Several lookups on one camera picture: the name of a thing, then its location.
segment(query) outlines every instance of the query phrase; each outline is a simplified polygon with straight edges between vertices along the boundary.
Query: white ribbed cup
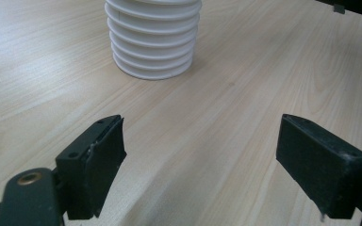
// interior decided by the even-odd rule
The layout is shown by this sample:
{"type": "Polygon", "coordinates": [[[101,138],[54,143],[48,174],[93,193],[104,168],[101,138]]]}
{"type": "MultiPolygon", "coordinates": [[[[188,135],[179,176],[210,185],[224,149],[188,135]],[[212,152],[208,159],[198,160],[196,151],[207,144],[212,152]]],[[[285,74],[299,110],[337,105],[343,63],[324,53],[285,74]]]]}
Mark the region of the white ribbed cup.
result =
{"type": "Polygon", "coordinates": [[[189,68],[201,0],[107,0],[113,58],[125,73],[157,80],[189,68]]]}

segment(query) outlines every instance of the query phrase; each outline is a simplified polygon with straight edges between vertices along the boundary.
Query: white plastic cup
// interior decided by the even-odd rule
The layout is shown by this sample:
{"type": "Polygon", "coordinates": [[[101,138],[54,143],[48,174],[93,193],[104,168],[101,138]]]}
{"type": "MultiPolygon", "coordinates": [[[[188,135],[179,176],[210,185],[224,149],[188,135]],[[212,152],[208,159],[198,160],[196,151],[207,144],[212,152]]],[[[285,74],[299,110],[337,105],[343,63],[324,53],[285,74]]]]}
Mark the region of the white plastic cup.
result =
{"type": "Polygon", "coordinates": [[[157,80],[192,63],[201,0],[107,0],[105,11],[118,67],[157,80]]]}

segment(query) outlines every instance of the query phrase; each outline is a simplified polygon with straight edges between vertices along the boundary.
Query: table surface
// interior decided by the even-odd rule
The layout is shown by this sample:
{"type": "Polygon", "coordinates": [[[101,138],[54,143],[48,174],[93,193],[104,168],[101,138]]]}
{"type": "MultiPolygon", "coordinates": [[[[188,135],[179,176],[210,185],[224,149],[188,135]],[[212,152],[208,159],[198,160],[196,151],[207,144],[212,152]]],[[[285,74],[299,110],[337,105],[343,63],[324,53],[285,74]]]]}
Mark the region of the table surface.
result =
{"type": "Polygon", "coordinates": [[[6,181],[121,114],[128,156],[100,218],[68,225],[358,225],[327,218],[275,160],[284,113],[362,150],[362,16],[314,0],[204,0],[182,75],[113,62],[103,1],[0,0],[6,181]]]}

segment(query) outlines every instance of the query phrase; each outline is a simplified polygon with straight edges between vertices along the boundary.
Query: black object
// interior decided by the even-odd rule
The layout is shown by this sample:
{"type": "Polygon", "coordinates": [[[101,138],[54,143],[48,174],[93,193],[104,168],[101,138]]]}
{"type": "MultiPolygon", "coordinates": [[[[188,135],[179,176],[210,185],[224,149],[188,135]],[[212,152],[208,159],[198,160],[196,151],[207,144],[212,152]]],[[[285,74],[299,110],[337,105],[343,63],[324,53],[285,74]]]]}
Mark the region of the black object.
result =
{"type": "Polygon", "coordinates": [[[362,211],[362,152],[316,123],[283,115],[277,160],[330,218],[362,211]]]}
{"type": "Polygon", "coordinates": [[[125,156],[123,119],[97,121],[58,155],[56,169],[31,169],[9,180],[0,226],[64,225],[66,211],[69,219],[99,217],[125,156]]]}
{"type": "Polygon", "coordinates": [[[331,6],[334,11],[344,14],[345,9],[362,14],[362,0],[316,0],[331,6]]]}

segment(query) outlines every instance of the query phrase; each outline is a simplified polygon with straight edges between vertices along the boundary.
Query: stack of white cups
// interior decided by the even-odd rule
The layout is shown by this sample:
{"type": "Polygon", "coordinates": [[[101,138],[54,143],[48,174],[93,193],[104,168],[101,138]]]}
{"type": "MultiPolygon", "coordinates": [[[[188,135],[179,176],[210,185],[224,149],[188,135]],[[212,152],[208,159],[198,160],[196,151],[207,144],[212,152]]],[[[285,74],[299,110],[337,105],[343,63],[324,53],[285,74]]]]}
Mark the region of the stack of white cups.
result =
{"type": "Polygon", "coordinates": [[[132,76],[157,80],[192,63],[201,0],[107,0],[113,58],[132,76]]]}

